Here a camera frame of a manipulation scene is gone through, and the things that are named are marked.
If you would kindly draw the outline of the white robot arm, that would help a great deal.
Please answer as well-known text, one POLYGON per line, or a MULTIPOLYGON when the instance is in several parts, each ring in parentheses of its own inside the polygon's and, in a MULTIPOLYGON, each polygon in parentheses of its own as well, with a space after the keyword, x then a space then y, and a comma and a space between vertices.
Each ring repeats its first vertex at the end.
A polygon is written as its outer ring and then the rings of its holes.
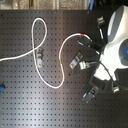
POLYGON ((107 43, 103 46, 93 42, 88 36, 79 39, 80 45, 89 46, 99 54, 94 76, 100 80, 116 79, 117 69, 128 68, 128 6, 116 9, 107 28, 107 43))

